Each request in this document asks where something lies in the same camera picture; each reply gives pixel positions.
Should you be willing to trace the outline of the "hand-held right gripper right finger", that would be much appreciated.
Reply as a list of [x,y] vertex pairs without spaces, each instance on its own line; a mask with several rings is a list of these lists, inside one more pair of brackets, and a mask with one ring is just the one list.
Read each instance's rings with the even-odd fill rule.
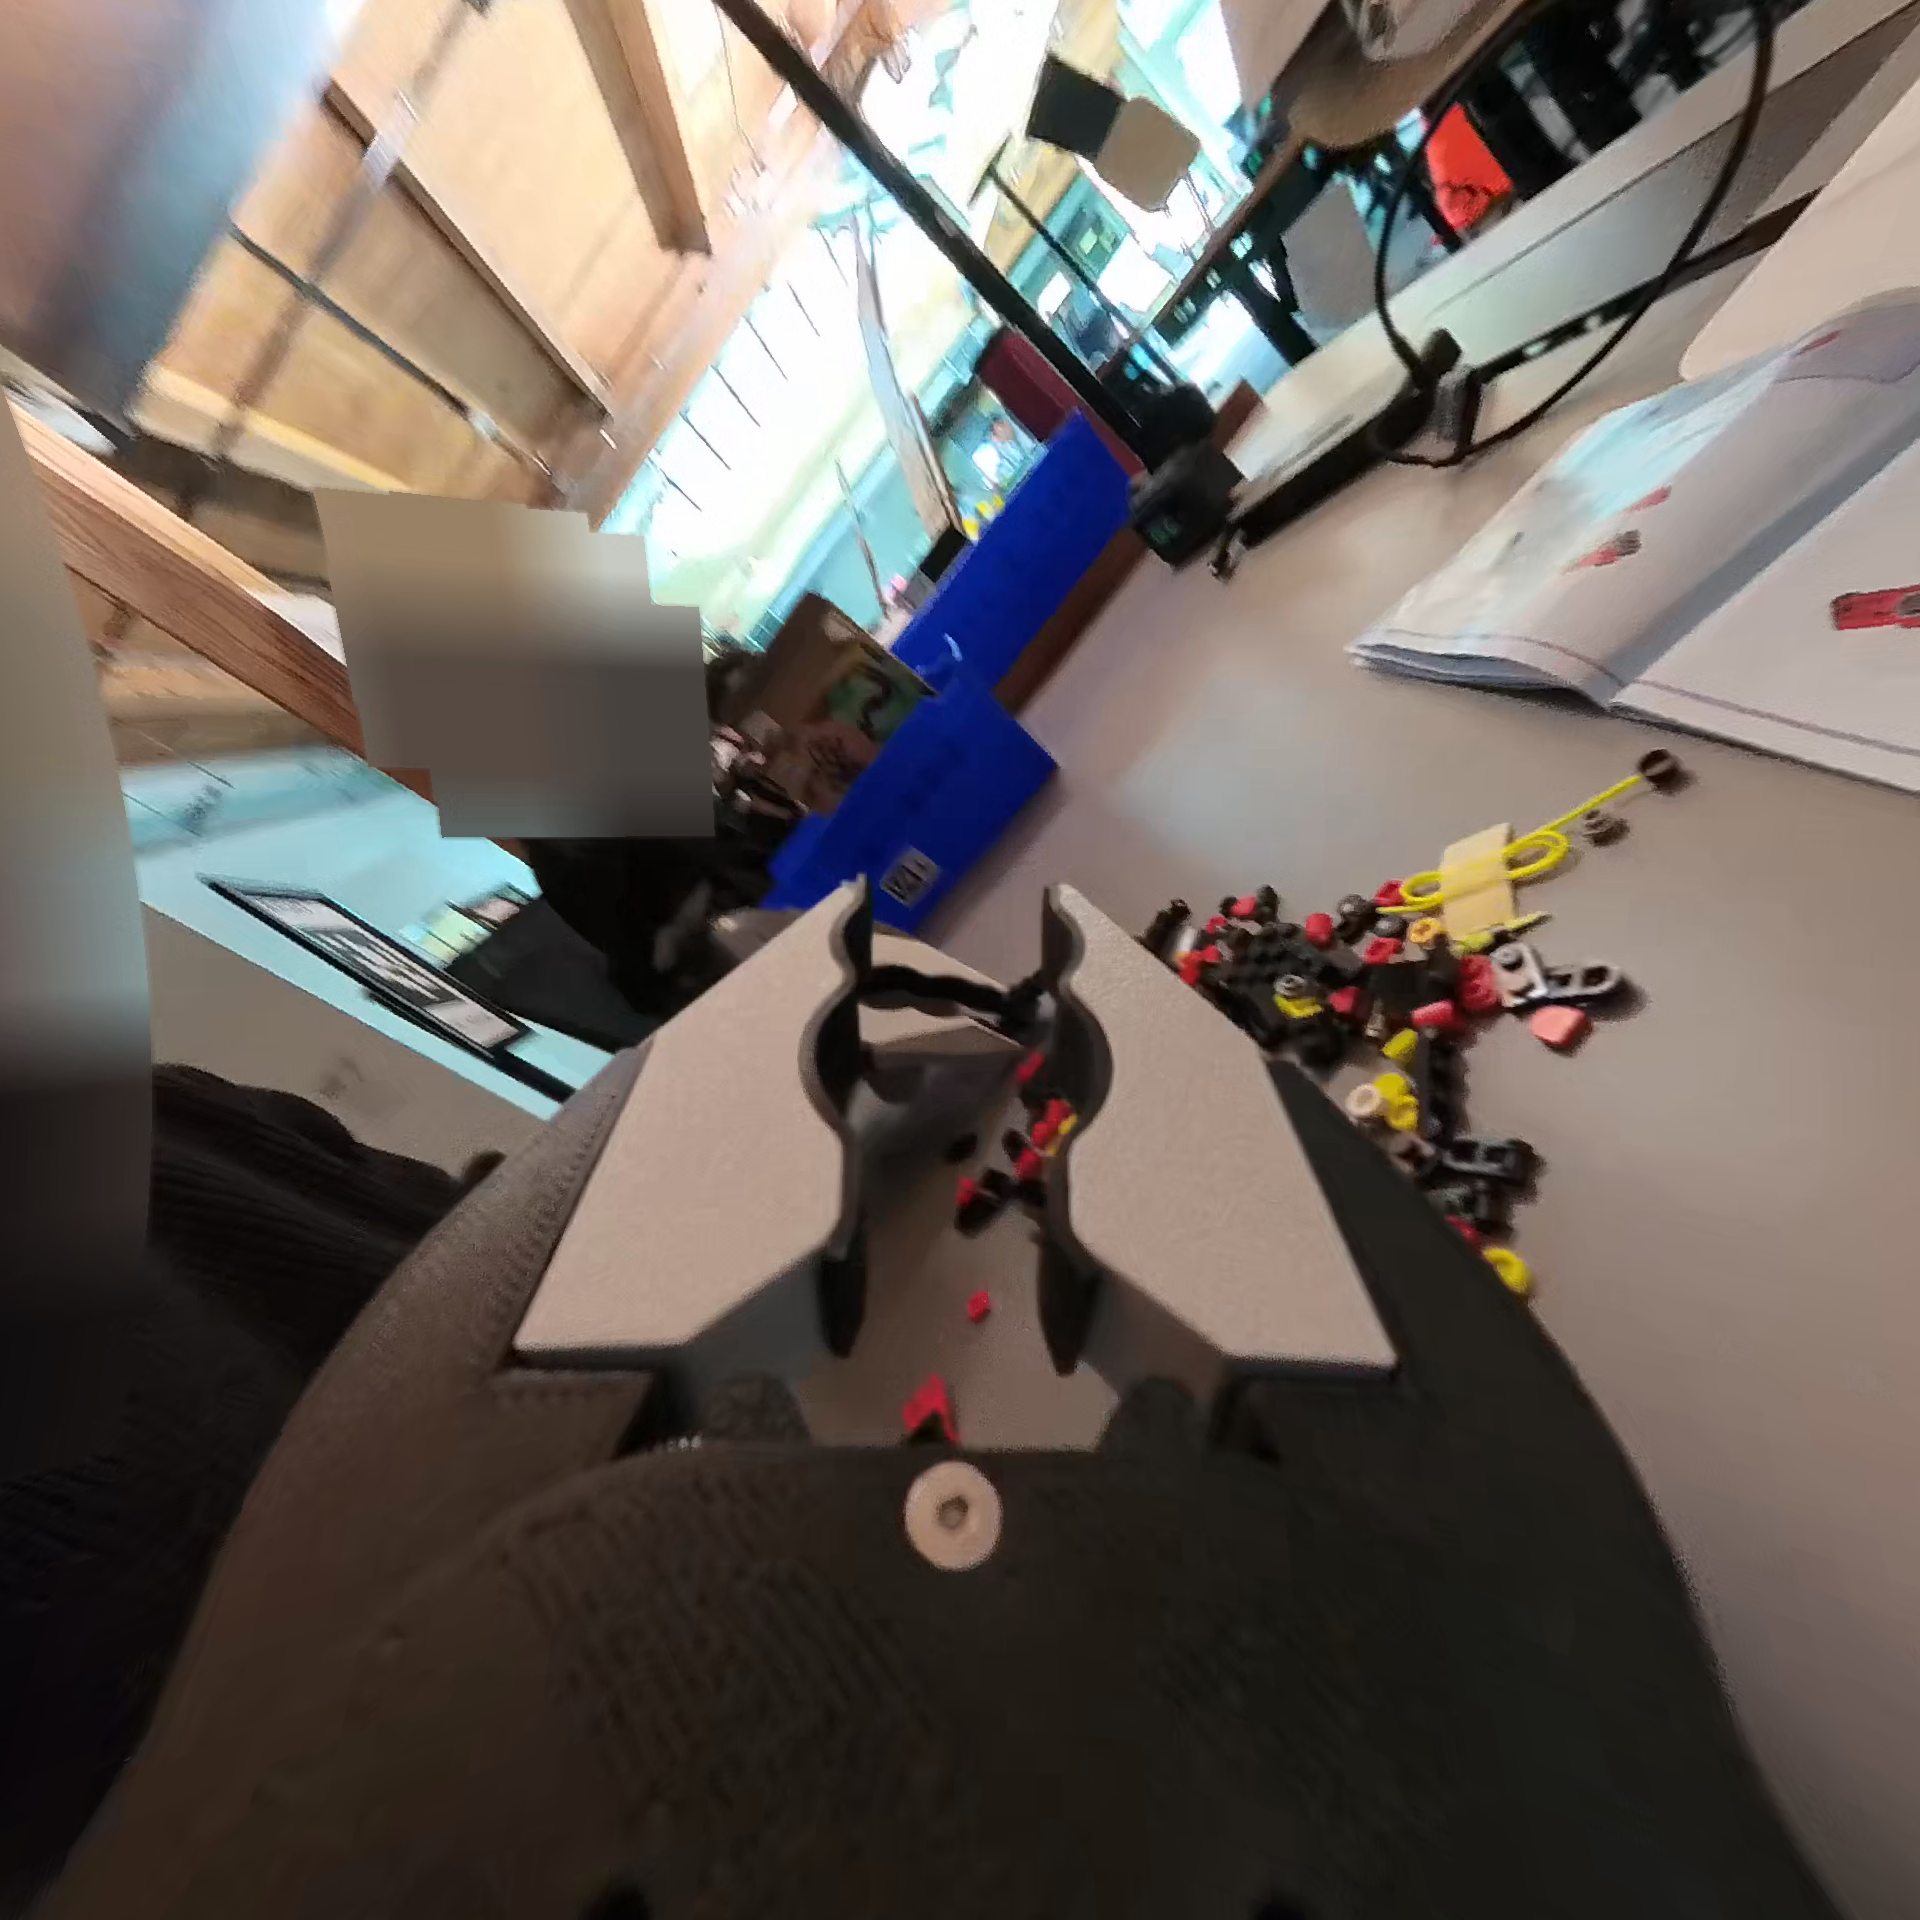
[[1036,1330],[1094,1382],[1395,1368],[1271,1057],[1085,889],[1045,889],[1049,1079]]

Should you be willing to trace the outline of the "black metal pole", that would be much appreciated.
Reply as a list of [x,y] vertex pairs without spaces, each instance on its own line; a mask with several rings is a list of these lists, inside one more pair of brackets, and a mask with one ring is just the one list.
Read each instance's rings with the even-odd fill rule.
[[766,70],[819,119],[819,127],[911,216],[911,226],[958,272],[958,286],[1036,348],[1036,361],[1101,420],[1132,455],[1124,531],[1166,560],[1217,560],[1230,535],[1230,455],[1213,424],[1186,443],[1147,430],[1142,412],[1036,317],[1036,305],[973,246],[950,205],[903,166],[863,110],[802,57],[802,46],[753,0],[714,5]]

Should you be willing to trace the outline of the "black and red machine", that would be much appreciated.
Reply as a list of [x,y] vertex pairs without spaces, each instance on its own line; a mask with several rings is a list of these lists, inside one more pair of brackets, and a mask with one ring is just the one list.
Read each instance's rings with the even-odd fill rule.
[[1454,238],[1472,238],[1500,216],[1542,194],[1531,110],[1496,64],[1435,124],[1424,148],[1429,205]]

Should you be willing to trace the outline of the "cardboard box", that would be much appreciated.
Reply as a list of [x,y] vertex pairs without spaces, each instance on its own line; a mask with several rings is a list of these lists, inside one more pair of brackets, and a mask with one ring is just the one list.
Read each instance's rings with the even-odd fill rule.
[[936,690],[843,607],[829,607],[822,592],[797,592],[771,647],[753,658],[737,716],[759,716],[791,744],[819,719],[839,719],[855,744],[881,746],[927,695]]

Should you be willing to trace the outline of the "hanging square panel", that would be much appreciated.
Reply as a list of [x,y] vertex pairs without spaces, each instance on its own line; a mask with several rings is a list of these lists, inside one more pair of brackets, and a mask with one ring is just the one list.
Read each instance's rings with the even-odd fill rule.
[[1169,187],[1193,172],[1206,148],[1150,95],[1124,95],[1107,78],[1064,64],[1059,55],[1036,64],[1021,141],[1087,160],[1094,182],[1142,216],[1166,216]]

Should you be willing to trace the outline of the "person's dark clothing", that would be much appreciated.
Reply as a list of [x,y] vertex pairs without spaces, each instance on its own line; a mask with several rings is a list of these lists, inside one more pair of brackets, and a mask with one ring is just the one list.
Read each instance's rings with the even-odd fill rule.
[[408,1162],[319,1105],[157,1073],[145,1264],[92,1453],[0,1496],[0,1896],[25,1917],[157,1721],[215,1555],[315,1368],[505,1167]]

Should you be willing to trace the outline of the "pile of lego pieces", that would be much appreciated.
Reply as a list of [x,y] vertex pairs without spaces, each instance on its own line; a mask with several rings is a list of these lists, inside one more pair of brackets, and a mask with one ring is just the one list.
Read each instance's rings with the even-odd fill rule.
[[[1435,1398],[1459,1393],[1472,1422],[1518,1422],[1542,1453],[1566,1453],[1560,1429],[1604,1429],[1580,1370],[1526,1309],[1526,1268],[1510,1248],[1510,1206],[1531,1189],[1531,1146],[1470,1136],[1454,1079],[1454,1014],[1489,1014],[1489,958],[1424,968],[1387,958],[1387,948],[1339,948],[1346,920],[1281,920],[1277,889],[1225,905],[1186,948],[1186,905],[1169,905],[1142,948],[1206,995],[1277,1073],[1281,1105],[1308,1139],[1328,1206],[1358,1254],[1375,1309],[1395,1368],[1387,1382],[1287,1370],[1271,1383],[1375,1393],[1406,1383]],[[964,1092],[964,1120],[940,1120],[936,1139],[958,1167],[950,1240],[1015,1248],[1013,1225],[1045,1248],[1045,1176],[1066,1136],[1066,1105],[1045,1066],[1059,996],[1036,978],[986,1003],[1021,1036],[1015,1073],[927,1073],[927,1092]],[[936,1315],[948,1358],[979,1358],[964,1382],[948,1358],[903,1398],[911,1441],[1013,1441],[1013,1422],[986,1407],[986,1358],[1013,1358],[1013,1341],[1036,1330],[1036,1273],[964,1268],[958,1309]],[[1193,1407],[1230,1407],[1259,1382],[1169,1382]]]

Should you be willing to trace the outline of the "pale tape strip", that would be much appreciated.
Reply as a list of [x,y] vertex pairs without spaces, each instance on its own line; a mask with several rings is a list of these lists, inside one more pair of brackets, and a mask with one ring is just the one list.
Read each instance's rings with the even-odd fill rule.
[[1444,850],[1435,912],[1449,938],[1489,932],[1512,914],[1510,844],[1512,844],[1512,828],[1479,828]]

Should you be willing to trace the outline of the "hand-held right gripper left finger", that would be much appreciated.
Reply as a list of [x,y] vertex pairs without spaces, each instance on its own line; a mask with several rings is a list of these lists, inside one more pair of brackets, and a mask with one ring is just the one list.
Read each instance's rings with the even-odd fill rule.
[[839,885],[645,1047],[514,1358],[819,1368],[855,1349],[867,928],[867,885]]

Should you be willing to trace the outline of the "black framed board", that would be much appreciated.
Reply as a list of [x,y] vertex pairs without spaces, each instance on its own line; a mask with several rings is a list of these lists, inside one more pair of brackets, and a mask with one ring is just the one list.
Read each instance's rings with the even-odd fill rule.
[[319,968],[347,974],[373,1003],[391,1021],[430,1034],[437,1047],[458,1047],[465,1057],[491,1066],[493,1079],[569,1105],[570,1084],[553,1073],[525,1066],[522,1047],[534,1025],[514,1014],[491,1003],[481,995],[458,984],[446,968],[420,958],[352,912],[315,895],[315,889],[281,889],[281,885],[229,885],[229,879],[201,879],[217,905],[247,912],[252,920],[276,928]]

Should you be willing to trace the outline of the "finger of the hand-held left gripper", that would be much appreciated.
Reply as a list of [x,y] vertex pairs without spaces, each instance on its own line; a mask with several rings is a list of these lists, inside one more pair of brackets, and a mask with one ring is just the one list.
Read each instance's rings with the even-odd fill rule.
[[[873,932],[867,948],[873,974],[903,968],[903,974],[927,974],[927,978],[958,978],[979,995],[1004,995],[1004,978],[948,958],[940,948],[917,938],[917,932]],[[867,1084],[903,1084],[917,1073],[1015,1073],[1021,1066],[1021,1036],[1013,1036],[989,1014],[979,1003],[911,1003],[911,996],[873,996],[863,1003],[863,1079]]]

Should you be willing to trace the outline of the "open instruction booklet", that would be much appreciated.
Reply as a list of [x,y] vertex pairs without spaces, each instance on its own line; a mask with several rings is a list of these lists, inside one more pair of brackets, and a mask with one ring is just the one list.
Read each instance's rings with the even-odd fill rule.
[[1920,305],[1617,408],[1346,658],[1920,796]]

